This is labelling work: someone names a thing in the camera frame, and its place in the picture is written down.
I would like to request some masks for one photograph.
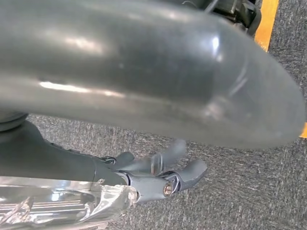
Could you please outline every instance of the gray plastic tube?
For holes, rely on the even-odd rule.
[[[238,148],[305,122],[295,82],[245,34],[135,0],[0,0],[0,107]]]

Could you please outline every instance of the screw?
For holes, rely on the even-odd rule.
[[[163,188],[164,196],[170,196],[172,193],[172,185],[171,183],[167,183]]]

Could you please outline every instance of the yellow tape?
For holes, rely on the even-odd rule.
[[[305,123],[304,130],[299,137],[300,138],[307,138],[307,123]]]
[[[279,0],[262,0],[262,20],[257,29],[255,40],[262,49],[268,51],[275,21]]]

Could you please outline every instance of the gray plastic housing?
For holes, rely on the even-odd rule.
[[[126,184],[104,161],[45,141],[33,124],[0,132],[0,176]]]

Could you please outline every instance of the clear plastic part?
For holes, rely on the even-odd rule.
[[[0,176],[0,229],[104,229],[136,202],[135,188]]]

